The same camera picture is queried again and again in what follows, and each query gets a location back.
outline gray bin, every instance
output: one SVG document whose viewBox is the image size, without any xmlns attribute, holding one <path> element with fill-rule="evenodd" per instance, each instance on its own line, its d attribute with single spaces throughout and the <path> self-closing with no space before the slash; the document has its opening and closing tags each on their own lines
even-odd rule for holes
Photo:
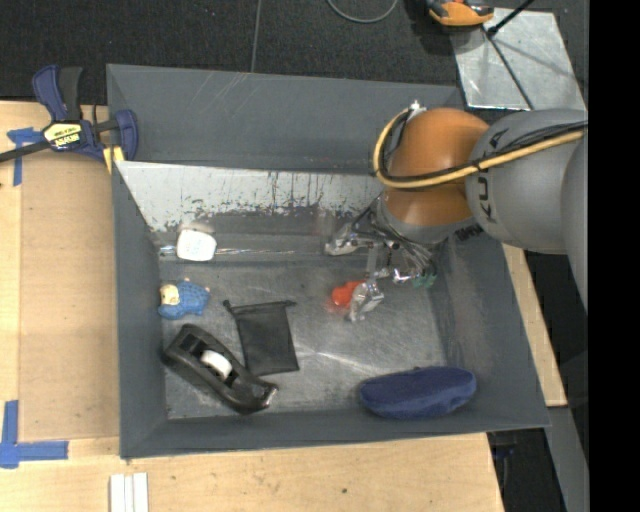
<svg viewBox="0 0 640 512">
<path fill-rule="evenodd" d="M 407 99 L 460 106 L 454 88 L 131 66 L 110 66 L 108 75 L 110 109 L 134 110 L 141 130 L 141 161 L 119 163 L 113 172 L 122 457 L 549 424 L 504 254 L 488 236 L 449 239 L 430 289 L 381 282 L 385 301 L 365 323 L 346 322 L 327 307 L 331 289 L 365 268 L 365 253 L 331 257 L 322 246 L 380 190 L 368 176 L 378 129 Z M 282 90 L 297 112 L 274 100 L 284 97 Z M 240 101 L 242 95 L 249 97 Z M 222 96 L 228 101 L 216 99 Z M 267 98 L 271 107 L 249 116 L 246 110 Z M 318 98 L 325 100 L 315 104 Z M 194 105 L 197 112 L 211 107 L 206 116 L 187 115 Z M 342 130 L 326 131 L 343 118 L 349 144 Z M 263 128 L 252 132 L 258 137 L 252 144 L 235 137 L 216 144 L 216 137 L 237 135 L 249 122 L 286 125 L 295 136 L 289 145 L 285 131 Z M 268 151 L 274 138 L 281 145 Z M 324 155 L 321 165 L 318 155 Z M 260 195 L 273 191 L 274 181 L 287 190 L 288 202 L 276 192 Z M 238 200 L 241 193 L 246 197 Z M 159 249 L 175 242 L 178 227 L 193 220 L 215 228 L 214 260 L 162 255 Z M 160 284 L 185 276 L 211 288 L 205 314 L 162 319 Z M 297 302 L 287 315 L 300 371 L 265 376 L 280 391 L 268 409 L 249 416 L 192 388 L 160 358 L 180 325 L 195 323 L 242 360 L 225 299 L 233 305 Z M 466 368 L 478 381 L 473 399 L 449 416 L 394 421 L 358 403 L 358 383 L 366 378 L 444 364 Z"/>
</svg>

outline blue cloth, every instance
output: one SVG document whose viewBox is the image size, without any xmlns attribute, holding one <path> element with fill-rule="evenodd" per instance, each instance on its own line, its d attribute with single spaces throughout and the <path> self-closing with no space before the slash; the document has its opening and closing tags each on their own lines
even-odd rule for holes
<svg viewBox="0 0 640 512">
<path fill-rule="evenodd" d="M 180 303 L 175 305 L 162 304 L 158 308 L 158 313 L 169 320 L 178 320 L 189 313 L 202 315 L 211 294 L 202 286 L 193 284 L 191 281 L 180 281 L 176 286 Z"/>
<path fill-rule="evenodd" d="M 451 366 L 416 368 L 366 380 L 360 400 L 385 418 L 436 418 L 467 403 L 476 391 L 468 370 Z"/>
</svg>

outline wooden table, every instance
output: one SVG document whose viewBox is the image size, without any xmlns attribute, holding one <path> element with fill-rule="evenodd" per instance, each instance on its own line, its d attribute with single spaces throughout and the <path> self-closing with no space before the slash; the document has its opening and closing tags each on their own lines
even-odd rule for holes
<svg viewBox="0 0 640 512">
<path fill-rule="evenodd" d="M 48 122 L 0 102 L 0 151 L 8 130 Z M 109 476 L 136 472 L 151 512 L 504 510 L 484 434 L 121 460 L 109 178 L 73 154 L 23 165 L 13 187 L 0 164 L 0 401 L 19 399 L 21 441 L 68 439 L 69 459 L 0 469 L 0 510 L 106 511 Z M 505 254 L 547 405 L 566 405 L 524 255 Z"/>
</svg>

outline red object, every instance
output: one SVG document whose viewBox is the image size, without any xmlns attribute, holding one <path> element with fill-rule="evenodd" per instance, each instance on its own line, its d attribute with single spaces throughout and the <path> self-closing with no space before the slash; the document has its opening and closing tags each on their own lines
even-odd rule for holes
<svg viewBox="0 0 640 512">
<path fill-rule="evenodd" d="M 349 307 L 353 290 L 361 283 L 364 283 L 364 279 L 360 281 L 347 281 L 342 286 L 336 286 L 331 292 L 331 300 L 336 306 Z"/>
</svg>

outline tape roll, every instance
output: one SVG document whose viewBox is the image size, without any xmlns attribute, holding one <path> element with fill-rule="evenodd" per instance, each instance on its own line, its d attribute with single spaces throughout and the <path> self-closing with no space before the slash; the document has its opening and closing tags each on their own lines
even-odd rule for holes
<svg viewBox="0 0 640 512">
<path fill-rule="evenodd" d="M 213 350 L 205 350 L 200 356 L 200 362 L 212 368 L 222 380 L 226 380 L 233 369 L 226 357 Z"/>
</svg>

